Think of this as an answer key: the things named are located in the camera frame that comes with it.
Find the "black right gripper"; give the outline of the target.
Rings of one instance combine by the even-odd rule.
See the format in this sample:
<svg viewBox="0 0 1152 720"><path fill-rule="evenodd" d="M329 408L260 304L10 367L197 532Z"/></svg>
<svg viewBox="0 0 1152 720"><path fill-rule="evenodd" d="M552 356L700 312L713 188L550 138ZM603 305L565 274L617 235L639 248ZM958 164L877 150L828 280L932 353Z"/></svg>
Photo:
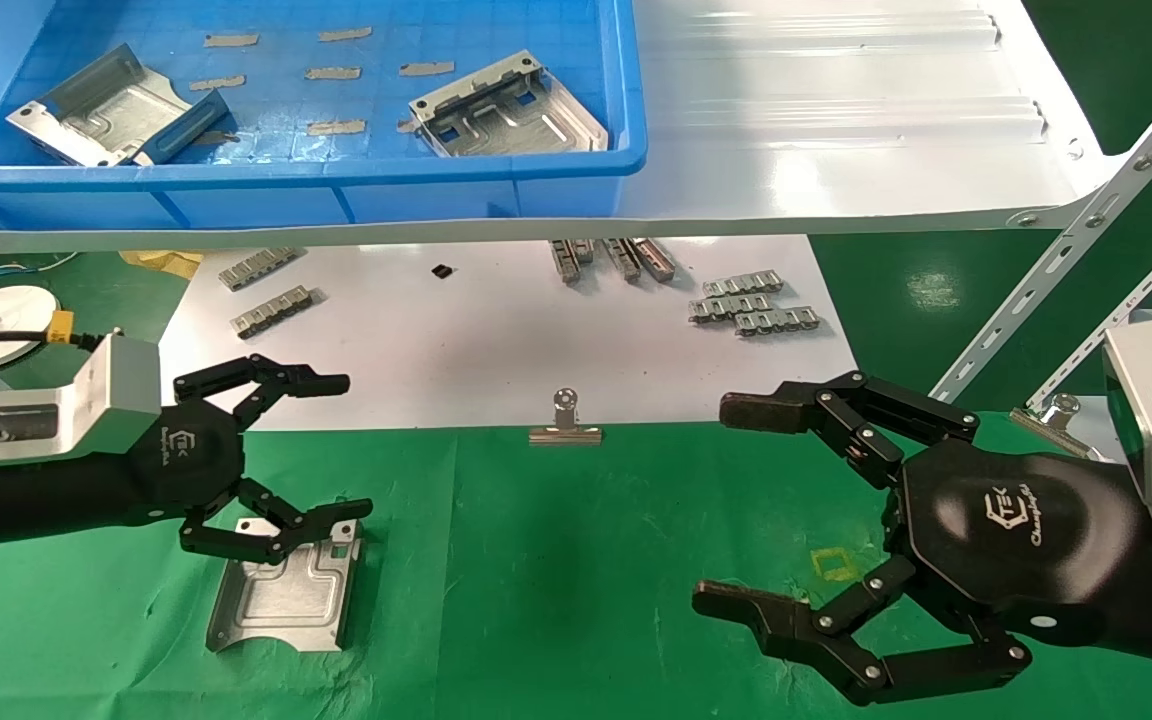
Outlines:
<svg viewBox="0 0 1152 720"><path fill-rule="evenodd" d="M812 667L847 702L887 705L1009 684L1032 662L1009 632L1044 643L1134 642L1146 615L1138 564L1149 518L1124 465L983 450L969 445L977 415L863 372L786 381L770 395L727 393L719 423L813 433L870 486L897 486L893 550L910 561L887 559L823 609L712 579L692 591L694 611L746 626L763 655ZM881 429L929 448L904 464ZM861 647L855 632L905 588L970 643L886 657Z"/></svg>

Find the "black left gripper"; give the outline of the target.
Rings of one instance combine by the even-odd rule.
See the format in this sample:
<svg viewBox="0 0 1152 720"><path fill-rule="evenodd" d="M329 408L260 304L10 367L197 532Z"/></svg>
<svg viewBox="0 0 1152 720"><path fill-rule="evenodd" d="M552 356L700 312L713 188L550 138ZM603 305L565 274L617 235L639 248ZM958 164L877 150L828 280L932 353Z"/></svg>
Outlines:
<svg viewBox="0 0 1152 720"><path fill-rule="evenodd" d="M228 411L205 397L252 384L256 389ZM306 364L285 364L262 355L225 361L174 379L174 400L126 452L132 488L128 526L184 520L185 552L256 564L280 564L302 544L326 541L343 521L365 520L369 498L300 510L250 478L244 469L241 430L262 418L280 397L333 397L351 387L347 374L321 376ZM206 524L232 500L275 528L251 536Z"/></svg>

